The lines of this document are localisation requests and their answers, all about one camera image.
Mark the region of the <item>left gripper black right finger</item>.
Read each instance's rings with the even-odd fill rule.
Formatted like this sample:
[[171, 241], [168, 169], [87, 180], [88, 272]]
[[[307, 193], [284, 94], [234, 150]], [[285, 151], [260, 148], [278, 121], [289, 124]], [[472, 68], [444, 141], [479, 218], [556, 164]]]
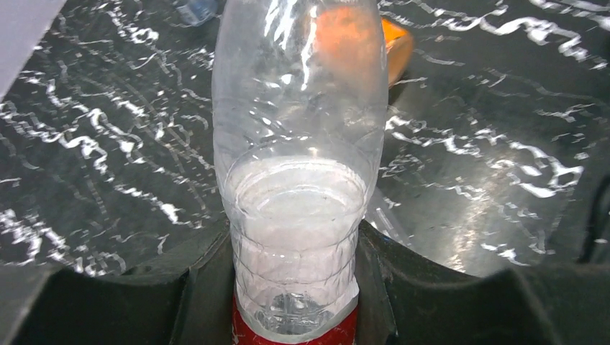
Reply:
[[609, 266], [474, 277], [359, 226], [358, 344], [607, 344]]

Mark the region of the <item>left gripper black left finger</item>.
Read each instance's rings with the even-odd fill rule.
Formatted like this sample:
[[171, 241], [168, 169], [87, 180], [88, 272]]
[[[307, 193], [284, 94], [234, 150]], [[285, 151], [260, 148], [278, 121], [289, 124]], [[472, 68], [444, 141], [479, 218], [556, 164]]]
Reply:
[[122, 275], [1, 268], [3, 344], [230, 344], [234, 271], [221, 218]]

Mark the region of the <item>red label water bottle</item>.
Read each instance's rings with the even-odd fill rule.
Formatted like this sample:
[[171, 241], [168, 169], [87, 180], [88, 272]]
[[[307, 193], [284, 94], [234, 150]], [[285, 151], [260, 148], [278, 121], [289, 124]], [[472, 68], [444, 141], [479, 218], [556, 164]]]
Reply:
[[234, 344], [353, 344], [355, 251], [378, 178], [388, 83], [340, 81], [313, 19], [375, 1], [228, 1], [212, 72], [214, 167], [230, 222]]

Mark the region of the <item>clear blue-tinted bottle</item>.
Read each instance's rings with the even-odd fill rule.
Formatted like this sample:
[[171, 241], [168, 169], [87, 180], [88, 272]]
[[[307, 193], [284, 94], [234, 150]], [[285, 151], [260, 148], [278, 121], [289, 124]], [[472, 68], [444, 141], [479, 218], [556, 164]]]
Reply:
[[217, 0], [175, 0], [173, 5], [186, 24], [198, 27], [215, 17], [219, 3]]

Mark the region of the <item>clear plastic bottle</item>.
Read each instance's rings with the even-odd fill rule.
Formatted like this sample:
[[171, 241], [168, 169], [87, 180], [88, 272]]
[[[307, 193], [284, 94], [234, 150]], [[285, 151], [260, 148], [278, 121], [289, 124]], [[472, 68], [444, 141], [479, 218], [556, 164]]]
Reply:
[[364, 219], [380, 233], [408, 247], [410, 245], [409, 235], [392, 213], [387, 200], [384, 194], [375, 188]]

